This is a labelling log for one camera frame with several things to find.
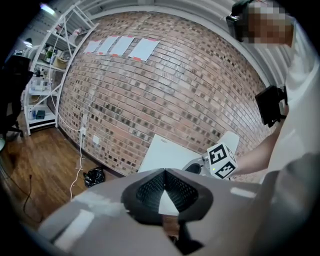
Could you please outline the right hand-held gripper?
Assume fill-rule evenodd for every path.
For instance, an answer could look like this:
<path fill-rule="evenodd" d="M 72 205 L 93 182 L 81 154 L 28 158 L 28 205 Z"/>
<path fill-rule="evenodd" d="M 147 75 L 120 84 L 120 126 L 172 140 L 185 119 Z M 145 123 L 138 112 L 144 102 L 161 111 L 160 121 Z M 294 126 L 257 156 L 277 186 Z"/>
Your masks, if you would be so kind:
<path fill-rule="evenodd" d="M 227 131 L 205 154 L 187 163 L 184 170 L 219 180 L 229 179 L 238 167 L 235 153 L 239 140 L 237 134 Z"/>

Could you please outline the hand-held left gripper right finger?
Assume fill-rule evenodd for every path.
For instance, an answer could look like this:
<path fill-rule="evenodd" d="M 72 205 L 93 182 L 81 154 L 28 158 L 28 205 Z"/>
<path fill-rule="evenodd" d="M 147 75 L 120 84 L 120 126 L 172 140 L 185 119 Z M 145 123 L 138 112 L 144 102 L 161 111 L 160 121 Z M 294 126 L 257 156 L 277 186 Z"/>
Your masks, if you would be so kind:
<path fill-rule="evenodd" d="M 172 169 L 164 171 L 164 188 L 178 210 L 179 221 L 203 219 L 214 201 L 208 188 Z"/>

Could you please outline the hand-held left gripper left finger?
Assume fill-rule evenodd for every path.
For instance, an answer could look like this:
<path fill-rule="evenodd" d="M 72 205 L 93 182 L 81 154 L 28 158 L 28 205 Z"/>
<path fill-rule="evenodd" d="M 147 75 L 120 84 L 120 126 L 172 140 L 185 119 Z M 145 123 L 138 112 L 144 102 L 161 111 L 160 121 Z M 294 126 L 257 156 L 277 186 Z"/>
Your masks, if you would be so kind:
<path fill-rule="evenodd" d="M 125 188 L 121 202 L 130 217 L 138 223 L 161 225 L 159 206 L 164 190 L 165 170 L 158 169 Z"/>

